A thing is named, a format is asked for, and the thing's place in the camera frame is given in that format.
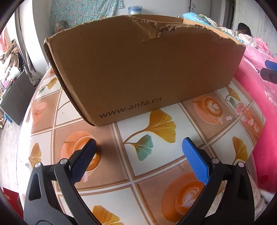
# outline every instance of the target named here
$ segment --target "cardboard box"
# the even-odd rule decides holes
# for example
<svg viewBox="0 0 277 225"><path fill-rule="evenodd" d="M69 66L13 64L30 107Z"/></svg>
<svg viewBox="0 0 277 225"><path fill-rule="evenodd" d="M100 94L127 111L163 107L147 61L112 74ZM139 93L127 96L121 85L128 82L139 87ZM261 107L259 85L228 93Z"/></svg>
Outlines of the cardboard box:
<svg viewBox="0 0 277 225"><path fill-rule="evenodd" d="M104 125L227 86L245 46L201 23L140 15L74 26L44 49L83 119Z"/></svg>

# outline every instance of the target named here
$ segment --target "floor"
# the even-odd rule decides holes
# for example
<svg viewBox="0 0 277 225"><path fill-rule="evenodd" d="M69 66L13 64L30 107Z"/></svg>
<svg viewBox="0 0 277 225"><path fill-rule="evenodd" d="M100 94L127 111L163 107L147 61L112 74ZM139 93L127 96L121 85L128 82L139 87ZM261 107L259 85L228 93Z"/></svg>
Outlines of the floor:
<svg viewBox="0 0 277 225"><path fill-rule="evenodd" d="M18 192L16 155L21 125L6 121L0 130L0 187Z"/></svg>

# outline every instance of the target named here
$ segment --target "person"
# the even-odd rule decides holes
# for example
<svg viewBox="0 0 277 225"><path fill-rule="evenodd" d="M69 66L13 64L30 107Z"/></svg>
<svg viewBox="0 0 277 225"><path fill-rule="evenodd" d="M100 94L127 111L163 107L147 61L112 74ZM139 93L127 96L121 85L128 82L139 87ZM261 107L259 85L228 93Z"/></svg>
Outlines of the person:
<svg viewBox="0 0 277 225"><path fill-rule="evenodd" d="M247 35L249 35L250 37L252 37L251 30L250 30L249 26L247 26L247 25L244 24L244 23L239 23L239 24L238 24L238 29L237 29L237 31L238 31L239 34L247 34Z"/></svg>

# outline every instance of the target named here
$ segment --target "ginkgo leaf print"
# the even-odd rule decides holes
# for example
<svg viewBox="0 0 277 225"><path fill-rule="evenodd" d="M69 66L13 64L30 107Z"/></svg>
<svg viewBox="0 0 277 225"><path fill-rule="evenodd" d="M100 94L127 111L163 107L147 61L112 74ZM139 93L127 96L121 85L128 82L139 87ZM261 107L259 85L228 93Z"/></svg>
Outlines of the ginkgo leaf print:
<svg viewBox="0 0 277 225"><path fill-rule="evenodd" d="M46 86L48 87L48 89L51 89L57 83L57 81L58 79L54 77Z"/></svg>
<svg viewBox="0 0 277 225"><path fill-rule="evenodd" d="M38 95L40 95L45 90L45 88L46 87L43 87L42 89L40 89Z"/></svg>
<svg viewBox="0 0 277 225"><path fill-rule="evenodd" d="M232 106L233 106L234 108L237 107L237 104L236 104L235 100L234 100L232 97L230 98L230 103L232 104Z"/></svg>
<svg viewBox="0 0 277 225"><path fill-rule="evenodd" d="M41 150L39 148L38 143L34 144L31 151L31 155L29 156L29 161L31 163L32 168L34 168L37 162L41 162Z"/></svg>
<svg viewBox="0 0 277 225"><path fill-rule="evenodd" d="M102 225L124 225L119 222L120 218L118 216L109 212L103 206L94 206L92 213Z"/></svg>
<svg viewBox="0 0 277 225"><path fill-rule="evenodd" d="M227 86L226 88L227 88L227 91L229 92L229 94L226 96L225 100L227 100L228 96L232 96L236 100L241 101L238 93L236 93L236 91L233 88L230 88L229 86Z"/></svg>
<svg viewBox="0 0 277 225"><path fill-rule="evenodd" d="M135 147L138 159L140 161L145 160L146 157L152 153L151 148L153 148L153 142L152 142L151 136L149 134L144 135L136 143L127 142L126 144L131 144Z"/></svg>
<svg viewBox="0 0 277 225"><path fill-rule="evenodd" d="M245 146L245 144L243 143L243 141L237 137L232 137L232 141L233 141L233 146L236 152L236 157L235 160L232 164L235 163L235 161L237 159L240 159L244 162L246 162L248 155L247 155L247 148Z"/></svg>
<svg viewBox="0 0 277 225"><path fill-rule="evenodd" d="M38 95L40 95L45 90L46 87L48 89L51 89L57 83L57 81L58 81L58 79L56 77L54 77L48 84L44 85L43 87L41 87L39 89Z"/></svg>
<svg viewBox="0 0 277 225"><path fill-rule="evenodd" d="M176 125L171 120L172 117L161 109L151 111L149 125L144 131L153 132L165 141L174 143L176 138Z"/></svg>

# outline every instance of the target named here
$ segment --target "blue object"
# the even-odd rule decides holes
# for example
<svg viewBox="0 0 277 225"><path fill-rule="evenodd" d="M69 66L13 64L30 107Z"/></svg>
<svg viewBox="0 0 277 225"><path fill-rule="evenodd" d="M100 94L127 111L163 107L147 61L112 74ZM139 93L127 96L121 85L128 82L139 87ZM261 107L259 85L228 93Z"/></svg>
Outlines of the blue object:
<svg viewBox="0 0 277 225"><path fill-rule="evenodd" d="M193 21L195 21L195 22L198 22L198 23L202 23L202 24L211 26L211 25L209 24L208 20L206 20L205 18L202 18L201 16L197 15L197 14L194 13L194 12L185 13L185 14L183 14L183 17L184 17L185 19L193 20Z"/></svg>
<svg viewBox="0 0 277 225"><path fill-rule="evenodd" d="M265 61L265 66L266 66L268 69L277 71L277 63L275 63L275 62L271 62L271 61L269 61L269 60L266 60L266 61Z"/></svg>
<svg viewBox="0 0 277 225"><path fill-rule="evenodd" d="M78 157L76 157L77 160L72 159L74 163L71 166L71 179L70 179L73 185L81 181L93 156L97 152L96 141L92 138L89 139L88 142L85 144L85 146L79 152L77 151L75 152L73 154L78 155Z"/></svg>
<svg viewBox="0 0 277 225"><path fill-rule="evenodd" d="M128 7L129 15L141 15L142 6L130 6Z"/></svg>
<svg viewBox="0 0 277 225"><path fill-rule="evenodd" d="M187 160L189 161L189 164L193 169L197 179L206 185L210 179L209 167L199 155L196 146L189 138L185 138L183 140L182 150Z"/></svg>
<svg viewBox="0 0 277 225"><path fill-rule="evenodd" d="M12 119L11 119L6 113L4 113L4 117L5 117L10 123L12 123Z"/></svg>

